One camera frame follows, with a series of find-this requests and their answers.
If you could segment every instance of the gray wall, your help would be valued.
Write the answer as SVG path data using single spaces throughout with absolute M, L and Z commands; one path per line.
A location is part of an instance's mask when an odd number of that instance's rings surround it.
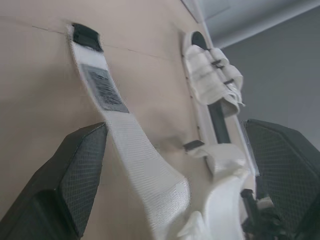
M 320 7 L 224 53 L 244 76 L 239 119 L 296 129 L 320 150 Z

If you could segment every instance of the white ceiling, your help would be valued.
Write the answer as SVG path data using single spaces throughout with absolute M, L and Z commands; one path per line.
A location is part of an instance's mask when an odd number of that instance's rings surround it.
M 213 44 L 227 47 L 320 5 L 320 0 L 199 0 Z M 222 9 L 222 1 L 229 7 Z

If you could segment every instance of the white webbing strap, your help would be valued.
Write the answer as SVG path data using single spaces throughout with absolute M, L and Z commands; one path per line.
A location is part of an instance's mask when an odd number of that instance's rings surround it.
M 189 183 L 160 156 L 128 112 L 103 52 L 75 43 L 73 33 L 69 25 L 70 46 L 81 80 L 104 117 L 128 178 L 144 204 L 154 237 L 165 239 L 170 225 L 189 206 Z

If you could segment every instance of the gray label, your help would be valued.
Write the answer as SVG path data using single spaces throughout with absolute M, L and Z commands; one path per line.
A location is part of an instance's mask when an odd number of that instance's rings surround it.
M 103 109 L 123 113 L 129 112 L 107 70 L 86 64 L 82 64 L 81 67 L 89 86 Z

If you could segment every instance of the black plastic part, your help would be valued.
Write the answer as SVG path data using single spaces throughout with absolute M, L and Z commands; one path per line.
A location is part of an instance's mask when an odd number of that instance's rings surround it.
M 255 229 L 260 229 L 260 215 L 251 189 L 243 189 L 240 193 L 249 221 Z
M 196 149 L 198 147 L 201 147 L 202 145 L 205 145 L 205 143 L 203 141 L 194 140 L 194 141 L 188 142 L 185 145 L 183 145 L 183 148 L 186 152 L 188 152 L 188 151 L 191 151 L 191 150 Z
M 100 181 L 104 122 L 65 137 L 29 180 L 0 222 L 0 240 L 78 240 Z
M 207 44 L 206 44 L 206 40 L 204 38 L 204 36 L 201 34 L 201 32 L 199 31 L 195 31 L 192 34 L 191 37 L 191 44 L 192 45 L 197 45 L 200 48 L 204 49 L 204 50 L 208 50 Z
M 100 53 L 104 51 L 100 45 L 99 33 L 78 23 L 73 23 L 72 26 L 74 27 L 73 41 L 75 43 L 92 48 Z
M 221 102 L 217 101 L 208 105 L 211 121 L 213 124 L 216 140 L 218 144 L 231 143 L 228 129 L 225 122 L 225 116 L 222 111 Z
M 247 121 L 263 188 L 286 229 L 308 232 L 320 215 L 320 152 L 298 131 L 278 124 Z

